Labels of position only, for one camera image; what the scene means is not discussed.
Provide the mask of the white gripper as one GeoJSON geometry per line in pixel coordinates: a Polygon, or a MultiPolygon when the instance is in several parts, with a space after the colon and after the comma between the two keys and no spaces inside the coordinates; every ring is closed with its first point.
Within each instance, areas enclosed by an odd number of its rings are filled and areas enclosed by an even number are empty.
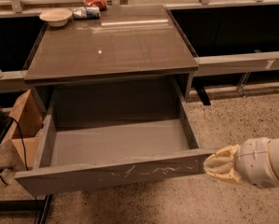
{"type": "Polygon", "coordinates": [[[205,169],[230,169],[226,174],[206,171],[208,175],[230,184],[242,180],[258,189],[279,188],[279,138],[248,139],[240,146],[227,146],[209,156],[205,169]]]}

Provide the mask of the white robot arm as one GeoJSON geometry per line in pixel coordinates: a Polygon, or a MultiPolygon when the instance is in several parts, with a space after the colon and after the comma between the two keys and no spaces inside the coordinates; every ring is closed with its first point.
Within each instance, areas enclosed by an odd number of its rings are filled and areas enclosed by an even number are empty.
{"type": "Polygon", "coordinates": [[[227,183],[279,188],[279,138],[253,138],[223,147],[204,161],[203,169],[227,183]]]}

